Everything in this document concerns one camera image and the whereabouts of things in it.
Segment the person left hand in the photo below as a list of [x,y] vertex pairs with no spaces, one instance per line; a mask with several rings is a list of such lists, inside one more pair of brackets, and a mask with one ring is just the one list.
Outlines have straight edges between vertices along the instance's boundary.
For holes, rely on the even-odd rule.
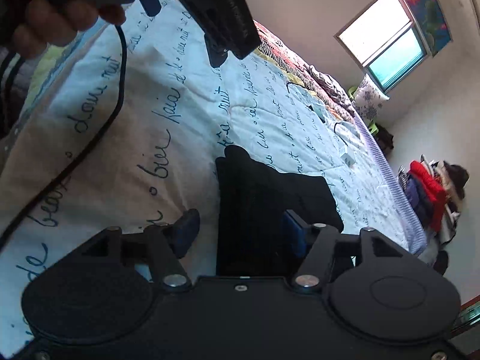
[[32,0],[24,18],[12,35],[12,47],[23,58],[34,59],[48,46],[65,47],[79,32],[91,29],[99,18],[109,24],[123,24],[125,11],[120,5],[96,8],[84,0],[72,0],[56,9],[47,0]]

